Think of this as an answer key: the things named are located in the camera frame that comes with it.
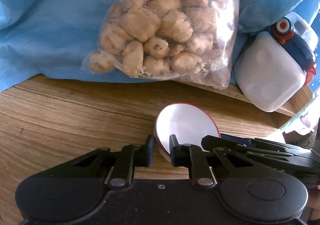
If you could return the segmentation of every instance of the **wooden table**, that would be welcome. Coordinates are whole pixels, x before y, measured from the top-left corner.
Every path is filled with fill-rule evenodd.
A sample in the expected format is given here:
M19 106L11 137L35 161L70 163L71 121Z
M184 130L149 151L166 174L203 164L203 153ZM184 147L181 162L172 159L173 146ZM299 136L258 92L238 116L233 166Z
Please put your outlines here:
M14 192L24 178L99 147L143 143L157 113L173 102L202 108L220 132L241 137L273 134L287 117L173 81L106 84L36 76L0 93L0 225L21 221ZM156 151L153 166L137 168L136 177L188 174Z

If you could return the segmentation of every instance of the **clear plastic bag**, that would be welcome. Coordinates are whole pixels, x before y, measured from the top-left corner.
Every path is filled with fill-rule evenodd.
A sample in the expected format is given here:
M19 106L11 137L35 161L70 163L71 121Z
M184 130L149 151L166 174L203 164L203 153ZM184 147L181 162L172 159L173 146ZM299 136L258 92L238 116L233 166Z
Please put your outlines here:
M238 13L239 0L118 0L83 69L226 88Z

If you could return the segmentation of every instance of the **metal rivet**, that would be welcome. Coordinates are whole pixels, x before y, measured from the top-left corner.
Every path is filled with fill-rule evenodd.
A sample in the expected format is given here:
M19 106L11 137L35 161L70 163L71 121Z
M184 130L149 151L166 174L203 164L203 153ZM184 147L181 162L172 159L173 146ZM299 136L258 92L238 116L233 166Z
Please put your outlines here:
M213 181L210 178L200 178L198 179L198 184L202 186L210 186L213 185Z
M158 184L158 188L159 188L159 189L165 189L166 186L165 186L164 184Z
M122 178L113 178L113 179L110 181L110 184L111 184L112 186L116 186L116 187L124 186L124 185L125 185L125 180L123 180Z

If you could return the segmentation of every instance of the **blue fabric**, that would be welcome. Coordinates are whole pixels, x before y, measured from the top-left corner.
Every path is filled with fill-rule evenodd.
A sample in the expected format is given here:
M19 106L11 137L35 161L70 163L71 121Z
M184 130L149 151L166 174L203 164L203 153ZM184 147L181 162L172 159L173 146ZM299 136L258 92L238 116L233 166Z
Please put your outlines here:
M92 75L80 69L84 57L96 48L103 17L114 1L0 0L0 91L38 73L87 81L146 81L119 71ZM239 30L252 34L286 15L301 0L240 1ZM237 38L237 51L243 37Z
M294 8L293 11L307 21L309 25L312 25L316 16L318 15L319 10L320 0L303 0L297 7Z

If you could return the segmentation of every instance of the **blue plastic part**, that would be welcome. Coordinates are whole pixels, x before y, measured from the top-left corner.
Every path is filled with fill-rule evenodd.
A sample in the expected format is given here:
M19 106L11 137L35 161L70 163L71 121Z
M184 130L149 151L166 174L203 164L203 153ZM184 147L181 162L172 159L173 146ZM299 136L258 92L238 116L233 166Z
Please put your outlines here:
M294 34L292 38L285 41L282 47L291 55L291 57L300 65L300 67L307 71L310 63L315 61L315 55L309 48L306 41L297 34Z

